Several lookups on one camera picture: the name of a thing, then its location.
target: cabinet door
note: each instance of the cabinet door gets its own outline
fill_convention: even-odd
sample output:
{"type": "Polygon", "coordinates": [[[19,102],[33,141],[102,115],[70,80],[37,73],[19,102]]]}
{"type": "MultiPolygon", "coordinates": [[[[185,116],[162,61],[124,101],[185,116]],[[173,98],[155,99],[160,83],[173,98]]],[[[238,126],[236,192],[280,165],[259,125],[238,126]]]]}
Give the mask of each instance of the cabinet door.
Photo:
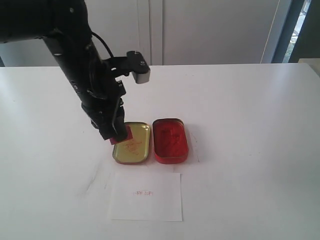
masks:
{"type": "MultiPolygon", "coordinates": [[[[148,0],[86,0],[91,30],[99,34],[115,56],[141,51],[150,62],[148,0]]],[[[93,37],[101,58],[109,58],[103,45],[93,37]]],[[[42,40],[0,44],[0,56],[7,67],[57,66],[42,40]]]]}
{"type": "Polygon", "coordinates": [[[289,0],[163,0],[153,8],[159,2],[150,0],[151,24],[163,24],[151,27],[152,59],[165,65],[267,62],[264,52],[272,56],[290,6],[289,0]]]}

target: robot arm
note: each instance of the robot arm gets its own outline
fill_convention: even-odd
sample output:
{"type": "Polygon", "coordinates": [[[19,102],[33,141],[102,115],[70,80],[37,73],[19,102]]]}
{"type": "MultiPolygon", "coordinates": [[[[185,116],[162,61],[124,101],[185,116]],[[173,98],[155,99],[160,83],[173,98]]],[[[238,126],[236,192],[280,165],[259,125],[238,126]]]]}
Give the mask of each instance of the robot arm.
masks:
{"type": "Polygon", "coordinates": [[[121,99],[126,90],[115,78],[132,72],[138,84],[145,83],[150,68],[137,51],[102,60],[93,34],[84,0],[0,0],[0,43],[43,39],[92,125],[103,139],[120,142],[128,136],[121,99]]]}

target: paper card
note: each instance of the paper card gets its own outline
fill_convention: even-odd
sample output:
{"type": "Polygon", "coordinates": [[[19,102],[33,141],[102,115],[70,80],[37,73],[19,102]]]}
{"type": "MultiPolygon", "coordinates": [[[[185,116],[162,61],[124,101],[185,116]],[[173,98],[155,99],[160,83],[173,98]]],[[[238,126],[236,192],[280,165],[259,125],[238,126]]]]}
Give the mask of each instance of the paper card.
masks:
{"type": "Polygon", "coordinates": [[[182,221],[180,182],[180,173],[117,173],[109,218],[182,221]]]}

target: table surface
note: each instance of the table surface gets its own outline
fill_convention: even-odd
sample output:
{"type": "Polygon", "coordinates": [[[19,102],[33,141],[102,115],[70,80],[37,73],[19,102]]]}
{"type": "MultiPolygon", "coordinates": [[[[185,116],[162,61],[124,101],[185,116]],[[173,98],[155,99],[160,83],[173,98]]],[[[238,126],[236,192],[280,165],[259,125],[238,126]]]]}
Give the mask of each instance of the table surface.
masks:
{"type": "Polygon", "coordinates": [[[314,240],[320,78],[306,64],[153,66],[127,121],[185,123],[190,155],[121,165],[57,67],[0,68],[1,240],[314,240]],[[108,219],[116,172],[181,173],[182,222],[108,219]]]}

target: red container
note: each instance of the red container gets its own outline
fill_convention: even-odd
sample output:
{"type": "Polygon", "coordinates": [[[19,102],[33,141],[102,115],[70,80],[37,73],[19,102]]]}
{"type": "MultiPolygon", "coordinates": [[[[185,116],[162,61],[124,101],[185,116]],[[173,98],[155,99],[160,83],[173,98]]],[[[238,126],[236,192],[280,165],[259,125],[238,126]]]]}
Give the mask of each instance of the red container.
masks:
{"type": "Polygon", "coordinates": [[[156,160],[161,164],[179,164],[189,153],[184,123],[177,118],[153,122],[153,142],[156,160]]]}

